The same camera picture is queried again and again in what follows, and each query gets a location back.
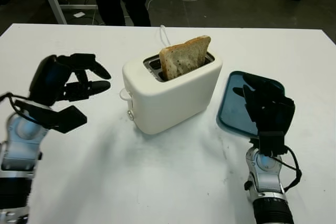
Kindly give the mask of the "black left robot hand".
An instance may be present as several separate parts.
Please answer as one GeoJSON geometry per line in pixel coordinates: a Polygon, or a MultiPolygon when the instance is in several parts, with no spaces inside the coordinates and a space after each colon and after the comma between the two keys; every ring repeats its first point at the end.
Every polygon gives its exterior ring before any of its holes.
{"type": "Polygon", "coordinates": [[[51,55],[39,64],[29,87],[29,99],[45,106],[86,100],[108,90],[110,79],[94,54],[51,55]]]}

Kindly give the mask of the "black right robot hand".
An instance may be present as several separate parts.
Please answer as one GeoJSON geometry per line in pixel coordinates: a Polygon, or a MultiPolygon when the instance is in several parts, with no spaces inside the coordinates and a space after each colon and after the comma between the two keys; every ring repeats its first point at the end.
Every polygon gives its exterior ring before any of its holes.
{"type": "Polygon", "coordinates": [[[294,101],[269,79],[245,73],[243,80],[246,83],[233,91],[245,99],[245,108],[258,132],[286,134],[295,112],[294,101]]]}

